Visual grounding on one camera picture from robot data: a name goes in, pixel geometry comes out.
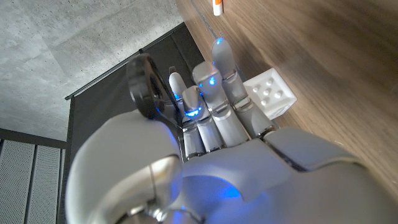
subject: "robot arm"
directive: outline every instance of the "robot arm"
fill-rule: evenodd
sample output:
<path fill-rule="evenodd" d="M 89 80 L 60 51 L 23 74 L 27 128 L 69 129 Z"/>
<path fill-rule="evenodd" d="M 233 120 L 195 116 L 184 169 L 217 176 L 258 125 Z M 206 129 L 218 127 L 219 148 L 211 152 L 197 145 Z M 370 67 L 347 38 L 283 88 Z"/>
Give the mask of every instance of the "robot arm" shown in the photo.
<path fill-rule="evenodd" d="M 197 86 L 171 85 L 178 98 L 147 54 L 128 63 L 139 111 L 110 119 L 78 151 L 69 223 L 398 223 L 397 199 L 359 159 L 276 130 L 239 88 L 228 43 L 212 52 L 220 71 L 200 64 Z M 189 161 L 165 123 L 184 130 Z"/>

